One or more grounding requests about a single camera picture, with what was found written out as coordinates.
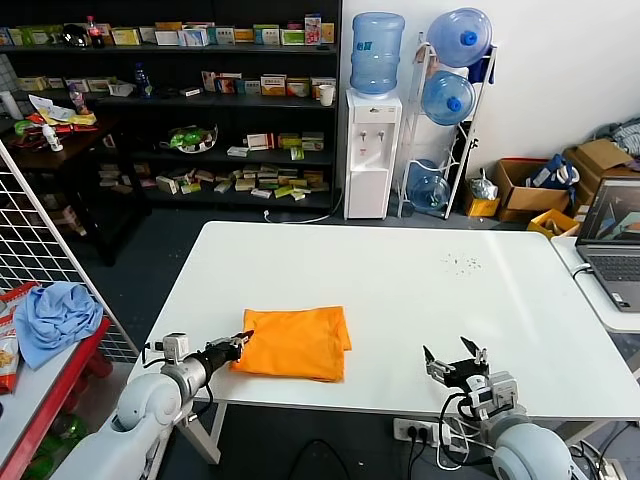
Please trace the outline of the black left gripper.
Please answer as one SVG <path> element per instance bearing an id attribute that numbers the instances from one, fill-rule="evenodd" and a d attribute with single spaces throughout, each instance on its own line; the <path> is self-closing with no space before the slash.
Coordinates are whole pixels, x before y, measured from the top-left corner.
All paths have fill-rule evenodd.
<path id="1" fill-rule="evenodd" d="M 248 330 L 234 335 L 232 340 L 209 342 L 204 350 L 204 357 L 209 369 L 217 371 L 229 362 L 239 361 L 244 351 L 244 344 L 251 339 L 253 334 L 253 330 Z"/>

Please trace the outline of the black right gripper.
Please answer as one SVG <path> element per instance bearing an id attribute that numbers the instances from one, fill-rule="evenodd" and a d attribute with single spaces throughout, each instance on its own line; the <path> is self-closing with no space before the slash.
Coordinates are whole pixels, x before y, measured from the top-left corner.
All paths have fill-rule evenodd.
<path id="1" fill-rule="evenodd" d="M 471 377 L 484 378 L 488 375 L 487 350 L 464 336 L 461 336 L 460 340 L 473 359 L 447 364 L 437 360 L 431 351 L 423 346 L 427 374 L 433 379 L 443 379 L 444 385 L 448 388 L 469 388 L 468 380 Z"/>

